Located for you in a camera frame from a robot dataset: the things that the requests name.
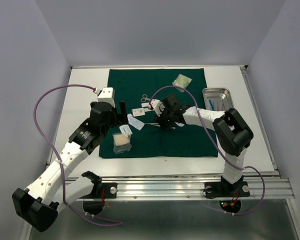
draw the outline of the table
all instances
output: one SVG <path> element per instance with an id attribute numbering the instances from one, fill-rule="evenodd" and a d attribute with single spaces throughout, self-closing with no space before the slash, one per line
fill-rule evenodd
<path id="1" fill-rule="evenodd" d="M 254 166 L 261 172 L 274 171 L 262 130 L 254 111 L 240 66 L 178 66 L 178 67 L 126 67 L 124 69 L 199 69 L 204 68 L 208 88 L 228 88 L 234 107 L 240 112 L 254 133 L 251 146 L 245 155 L 244 165 Z M 109 67 L 74 68 L 69 84 L 84 84 L 98 89 L 107 87 Z M 96 95 L 86 88 L 70 87 L 65 96 L 60 123 L 56 134 L 56 149 L 61 151 L 69 136 L 89 116 L 90 102 Z M 86 171 L 92 171 L 101 177 L 137 177 L 137 176 L 194 176 L 218 175 L 224 170 L 225 161 L 215 157 L 149 157 L 149 158 L 113 158 L 99 157 L 99 148 L 69 176 L 76 178 Z"/>

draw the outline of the metal frame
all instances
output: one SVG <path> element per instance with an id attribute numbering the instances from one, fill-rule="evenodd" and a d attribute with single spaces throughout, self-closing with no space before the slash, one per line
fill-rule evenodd
<path id="1" fill-rule="evenodd" d="M 72 69 L 92 69 L 92 68 L 137 68 L 137 67 L 186 67 L 185 65 L 141 65 L 141 66 L 75 66 Z M 250 96 L 256 117 L 261 128 L 263 138 L 265 140 L 270 159 L 273 164 L 273 172 L 262 172 L 265 180 L 266 192 L 264 199 L 286 199 L 293 224 L 300 239 L 300 213 L 298 211 L 295 195 L 293 193 L 290 181 L 281 179 L 278 167 L 269 143 L 269 139 L 260 116 L 260 112 L 255 101 L 253 91 L 249 82 L 248 73 L 245 66 L 239 66 L 241 73 Z M 52 150 L 47 160 L 47 167 L 51 162 Z M 142 176 L 142 177 L 123 177 L 113 178 L 104 177 L 102 182 L 118 183 L 117 198 L 107 199 L 107 201 L 219 201 L 224 198 L 215 198 L 214 200 L 207 199 L 202 195 L 206 182 L 220 181 L 221 174 L 200 175 L 200 176 Z M 248 182 L 251 197 L 247 200 L 257 200 L 261 198 L 262 182 L 259 177 L 256 177 L 254 172 L 244 174 L 244 180 Z M 72 183 L 77 178 L 68 178 L 67 184 Z M 28 240 L 30 237 L 32 226 L 24 222 L 20 240 Z"/>

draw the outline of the robotic arm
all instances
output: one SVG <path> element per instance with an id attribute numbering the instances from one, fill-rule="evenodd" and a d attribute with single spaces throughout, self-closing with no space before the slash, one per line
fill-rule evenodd
<path id="1" fill-rule="evenodd" d="M 126 104 L 124 101 L 119 103 L 119 114 L 114 94 L 112 87 L 103 88 L 98 95 L 98 101 L 90 104 L 89 118 L 74 131 L 60 152 L 65 178 L 103 142 L 110 128 L 128 124 Z M 53 224 L 58 213 L 66 207 L 61 185 L 60 161 L 56 159 L 25 190 L 18 188 L 13 193 L 16 213 L 40 232 L 45 231 Z M 67 202 L 71 204 L 82 196 L 97 194 L 101 185 L 102 179 L 87 171 L 75 182 L 67 185 Z"/>
<path id="2" fill-rule="evenodd" d="M 173 129 L 175 123 L 202 127 L 196 107 L 182 106 L 174 94 L 162 101 L 152 100 L 151 106 L 156 113 L 154 119 L 166 130 Z M 205 183 L 204 196 L 210 199 L 225 198 L 239 193 L 240 197 L 249 197 L 248 184 L 243 181 L 243 163 L 254 137 L 252 130 L 234 108 L 227 111 L 199 109 L 199 114 L 205 126 L 215 131 L 230 163 L 224 165 L 221 182 Z"/>

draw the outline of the blue pen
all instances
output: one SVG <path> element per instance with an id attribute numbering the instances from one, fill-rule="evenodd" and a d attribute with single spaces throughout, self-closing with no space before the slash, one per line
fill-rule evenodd
<path id="1" fill-rule="evenodd" d="M 211 109 L 212 109 L 212 111 L 214 111 L 215 110 L 215 107 L 214 107 L 214 104 L 212 103 L 212 101 L 209 99 L 209 103 L 210 103 L 210 106 L 211 106 Z"/>

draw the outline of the screw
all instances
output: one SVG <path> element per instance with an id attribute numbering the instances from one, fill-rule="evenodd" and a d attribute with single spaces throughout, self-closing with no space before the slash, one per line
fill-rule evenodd
<path id="1" fill-rule="evenodd" d="M 110 188 L 110 193 L 111 193 L 111 194 L 115 194 L 116 192 L 117 192 L 116 187 L 112 186 L 112 187 Z"/>
<path id="2" fill-rule="evenodd" d="M 242 187 L 242 190 L 245 192 L 245 193 L 248 193 L 249 192 L 249 187 L 247 185 L 244 185 Z"/>

